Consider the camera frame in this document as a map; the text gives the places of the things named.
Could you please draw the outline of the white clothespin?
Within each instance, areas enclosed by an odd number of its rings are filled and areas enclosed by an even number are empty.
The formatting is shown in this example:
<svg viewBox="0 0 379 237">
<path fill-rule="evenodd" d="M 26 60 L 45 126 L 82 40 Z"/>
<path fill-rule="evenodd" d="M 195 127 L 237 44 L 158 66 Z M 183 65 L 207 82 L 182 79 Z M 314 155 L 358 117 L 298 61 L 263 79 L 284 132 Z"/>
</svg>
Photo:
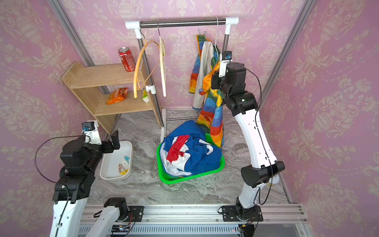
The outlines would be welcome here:
<svg viewBox="0 0 379 237">
<path fill-rule="evenodd" d="M 124 169 L 129 168 L 129 164 L 128 164 L 128 162 L 125 159 L 122 160 L 122 166 L 123 166 Z"/>
</svg>

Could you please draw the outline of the teal clothespin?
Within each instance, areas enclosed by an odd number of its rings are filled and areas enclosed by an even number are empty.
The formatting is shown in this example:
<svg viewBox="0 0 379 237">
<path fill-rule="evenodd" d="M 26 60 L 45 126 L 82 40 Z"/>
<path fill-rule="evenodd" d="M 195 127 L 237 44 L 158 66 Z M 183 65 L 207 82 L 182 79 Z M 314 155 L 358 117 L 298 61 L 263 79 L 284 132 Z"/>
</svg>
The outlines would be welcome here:
<svg viewBox="0 0 379 237">
<path fill-rule="evenodd" d="M 124 160 L 127 164 L 130 164 L 130 158 L 128 156 L 124 156 Z"/>
</svg>

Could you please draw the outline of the rainbow striped jacket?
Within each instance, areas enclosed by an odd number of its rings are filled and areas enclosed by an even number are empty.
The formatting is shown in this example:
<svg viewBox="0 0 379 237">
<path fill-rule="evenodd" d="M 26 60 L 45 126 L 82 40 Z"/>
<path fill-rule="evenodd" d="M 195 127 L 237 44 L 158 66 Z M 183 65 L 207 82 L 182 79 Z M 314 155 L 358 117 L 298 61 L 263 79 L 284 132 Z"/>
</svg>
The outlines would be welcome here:
<svg viewBox="0 0 379 237">
<path fill-rule="evenodd" d="M 197 35 L 198 56 L 190 77 L 189 93 L 194 95 L 192 108 L 200 111 L 197 124 L 218 147 L 224 143 L 223 97 L 211 88 L 212 76 L 220 69 L 220 50 L 203 35 Z"/>
</svg>

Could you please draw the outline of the pink clothespin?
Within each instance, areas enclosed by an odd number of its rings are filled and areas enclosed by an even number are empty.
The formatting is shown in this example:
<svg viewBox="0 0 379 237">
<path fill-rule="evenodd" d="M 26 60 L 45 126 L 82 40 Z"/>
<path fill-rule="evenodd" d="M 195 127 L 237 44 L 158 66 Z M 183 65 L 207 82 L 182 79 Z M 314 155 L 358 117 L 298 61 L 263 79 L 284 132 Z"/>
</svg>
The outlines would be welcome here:
<svg viewBox="0 0 379 237">
<path fill-rule="evenodd" d="M 118 170 L 119 170 L 119 173 L 120 173 L 121 171 L 125 170 L 125 169 L 123 168 L 122 164 L 119 164 L 119 165 L 118 165 Z"/>
</svg>

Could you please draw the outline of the yellow clothespin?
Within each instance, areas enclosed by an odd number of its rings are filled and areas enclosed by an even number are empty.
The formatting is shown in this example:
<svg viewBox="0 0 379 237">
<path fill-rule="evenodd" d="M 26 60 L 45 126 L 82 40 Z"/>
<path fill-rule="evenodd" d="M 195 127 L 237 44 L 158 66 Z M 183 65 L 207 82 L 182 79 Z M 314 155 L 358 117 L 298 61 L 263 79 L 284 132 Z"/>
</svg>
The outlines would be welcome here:
<svg viewBox="0 0 379 237">
<path fill-rule="evenodd" d="M 120 175 L 125 175 L 127 173 L 128 173 L 128 169 L 125 169 L 125 170 L 123 170 L 123 171 L 120 172 Z"/>
</svg>

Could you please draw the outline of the wooden clothes hanger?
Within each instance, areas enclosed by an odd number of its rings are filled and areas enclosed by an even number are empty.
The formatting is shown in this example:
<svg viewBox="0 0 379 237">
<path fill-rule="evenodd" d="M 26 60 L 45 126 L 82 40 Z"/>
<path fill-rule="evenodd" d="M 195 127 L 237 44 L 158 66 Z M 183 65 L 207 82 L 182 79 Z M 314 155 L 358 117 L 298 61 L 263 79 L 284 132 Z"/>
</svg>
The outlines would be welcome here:
<svg viewBox="0 0 379 237">
<path fill-rule="evenodd" d="M 159 62 L 160 62 L 162 92 L 163 92 L 163 96 L 166 97 L 166 71 L 165 71 L 166 52 L 165 52 L 164 40 L 160 34 L 159 22 L 157 22 L 157 29 L 158 29 L 158 33 L 159 33 Z"/>
<path fill-rule="evenodd" d="M 156 68 L 160 64 L 160 60 L 159 60 L 156 63 L 155 67 L 153 68 L 153 71 L 149 73 L 149 75 L 144 80 L 144 82 L 140 83 L 140 80 L 138 79 L 138 75 L 139 75 L 139 70 L 141 69 L 142 61 L 144 61 L 144 64 L 146 66 L 148 65 L 148 63 L 146 63 L 145 60 L 143 59 L 143 55 L 146 51 L 147 46 L 149 46 L 150 44 L 155 44 L 157 47 L 160 47 L 160 44 L 156 41 L 153 41 L 153 40 L 150 40 L 147 43 L 144 43 L 141 32 L 139 32 L 139 34 L 137 36 L 138 36 L 137 41 L 138 41 L 138 44 L 140 46 L 140 52 L 139 52 L 139 55 L 138 55 L 138 58 L 136 61 L 136 72 L 134 73 L 134 76 L 133 76 L 133 96 L 134 96 L 134 99 L 137 99 L 137 97 L 138 97 L 137 91 L 140 90 L 143 86 L 147 85 L 148 80 L 151 79 L 153 72 L 156 70 Z"/>
</svg>

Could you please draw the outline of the blue red white jacket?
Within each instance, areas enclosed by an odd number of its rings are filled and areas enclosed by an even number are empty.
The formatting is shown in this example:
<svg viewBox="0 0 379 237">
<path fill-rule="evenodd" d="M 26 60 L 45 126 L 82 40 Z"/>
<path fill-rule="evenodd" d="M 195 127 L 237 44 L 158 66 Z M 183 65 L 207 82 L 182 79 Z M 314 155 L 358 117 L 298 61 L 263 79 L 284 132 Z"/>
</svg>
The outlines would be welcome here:
<svg viewBox="0 0 379 237">
<path fill-rule="evenodd" d="M 168 175 L 188 177 L 218 169 L 222 150 L 207 142 L 203 129 L 189 120 L 163 139 L 159 157 Z"/>
</svg>

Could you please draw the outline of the white wire clothes hanger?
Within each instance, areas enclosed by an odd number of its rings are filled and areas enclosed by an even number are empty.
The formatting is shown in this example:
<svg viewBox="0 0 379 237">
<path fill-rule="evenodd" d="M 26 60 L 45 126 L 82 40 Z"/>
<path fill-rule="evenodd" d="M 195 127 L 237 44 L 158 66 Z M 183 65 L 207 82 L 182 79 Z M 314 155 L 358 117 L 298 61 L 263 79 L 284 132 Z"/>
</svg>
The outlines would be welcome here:
<svg viewBox="0 0 379 237">
<path fill-rule="evenodd" d="M 219 48 L 218 48 L 218 45 L 217 45 L 217 42 L 218 42 L 218 29 L 219 29 L 219 18 L 216 16 L 215 19 L 216 19 L 216 34 L 215 34 L 214 46 L 215 46 L 215 52 L 217 53 L 217 58 L 219 58 L 220 57 L 220 52 L 219 52 Z"/>
</svg>

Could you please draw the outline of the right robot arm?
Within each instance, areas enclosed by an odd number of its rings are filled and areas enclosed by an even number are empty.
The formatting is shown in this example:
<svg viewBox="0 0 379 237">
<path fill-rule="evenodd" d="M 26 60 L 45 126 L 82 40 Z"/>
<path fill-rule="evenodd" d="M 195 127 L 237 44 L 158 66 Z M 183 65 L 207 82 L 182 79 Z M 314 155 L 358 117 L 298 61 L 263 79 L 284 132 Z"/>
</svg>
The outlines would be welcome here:
<svg viewBox="0 0 379 237">
<path fill-rule="evenodd" d="M 278 161 L 271 150 L 260 120 L 257 100 L 245 87 L 247 69 L 237 62 L 222 62 L 211 81 L 212 89 L 223 95 L 223 104 L 238 122 L 249 149 L 251 164 L 241 168 L 244 181 L 241 194 L 236 200 L 235 212 L 223 210 L 225 221 L 238 218 L 242 221 L 262 222 L 260 194 L 265 184 L 276 184 L 285 164 Z"/>
</svg>

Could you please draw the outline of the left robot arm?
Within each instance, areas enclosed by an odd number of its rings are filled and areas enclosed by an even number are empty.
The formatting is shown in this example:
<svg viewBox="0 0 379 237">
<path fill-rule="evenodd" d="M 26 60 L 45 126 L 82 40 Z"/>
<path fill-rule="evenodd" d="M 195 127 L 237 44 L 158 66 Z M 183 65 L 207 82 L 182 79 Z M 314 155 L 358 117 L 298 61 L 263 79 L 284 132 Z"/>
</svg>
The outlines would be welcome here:
<svg viewBox="0 0 379 237">
<path fill-rule="evenodd" d="M 54 182 L 52 237 L 76 237 L 80 221 L 95 180 L 95 170 L 104 154 L 120 149 L 118 131 L 111 139 L 93 144 L 88 131 L 74 135 L 60 154 L 64 166 L 59 171 L 59 180 Z M 133 221 L 133 215 L 125 198 L 109 198 L 97 214 L 97 220 L 87 236 L 105 237 L 115 222 Z"/>
</svg>

